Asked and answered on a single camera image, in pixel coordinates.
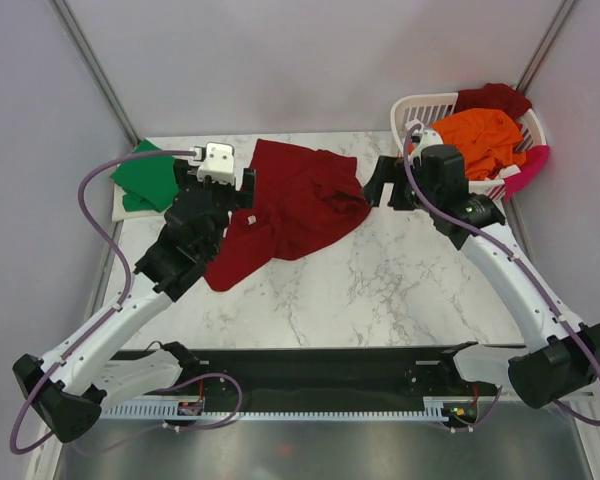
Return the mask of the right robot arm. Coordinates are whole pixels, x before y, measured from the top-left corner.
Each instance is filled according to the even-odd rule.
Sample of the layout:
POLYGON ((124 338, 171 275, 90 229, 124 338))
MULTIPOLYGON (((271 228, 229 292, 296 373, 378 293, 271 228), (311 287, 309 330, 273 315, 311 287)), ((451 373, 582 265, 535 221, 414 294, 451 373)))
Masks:
POLYGON ((473 382, 509 387, 534 409, 560 404, 600 382, 600 324, 586 324, 549 288, 494 201, 470 192, 462 163, 449 145, 429 146, 414 160, 381 156, 363 188, 372 207, 391 186, 393 210, 426 211, 489 281, 521 333, 521 347, 467 342, 447 350, 439 384, 453 394, 473 382))

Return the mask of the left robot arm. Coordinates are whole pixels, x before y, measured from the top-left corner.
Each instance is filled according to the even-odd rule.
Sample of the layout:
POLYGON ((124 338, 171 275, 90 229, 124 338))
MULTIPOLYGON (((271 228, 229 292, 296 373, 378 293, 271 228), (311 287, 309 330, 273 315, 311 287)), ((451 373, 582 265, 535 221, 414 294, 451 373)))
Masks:
POLYGON ((199 382, 196 357, 178 342, 136 360, 114 356, 145 324, 179 300, 218 256, 230 215, 254 203, 256 173, 235 182, 232 159, 175 163, 179 192, 157 240, 125 283, 78 330, 41 357, 25 354, 13 372, 25 397, 62 443, 84 435, 102 413, 148 393, 188 393, 199 382))

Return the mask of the dark red t shirt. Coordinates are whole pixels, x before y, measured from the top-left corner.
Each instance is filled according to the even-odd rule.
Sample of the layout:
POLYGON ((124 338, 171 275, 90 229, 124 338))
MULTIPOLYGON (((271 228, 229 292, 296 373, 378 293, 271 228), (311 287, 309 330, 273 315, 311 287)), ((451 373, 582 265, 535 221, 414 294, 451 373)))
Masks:
POLYGON ((204 279, 226 292, 272 259, 299 260, 358 228, 371 208, 355 157, 260 139, 254 204, 235 212, 204 279))

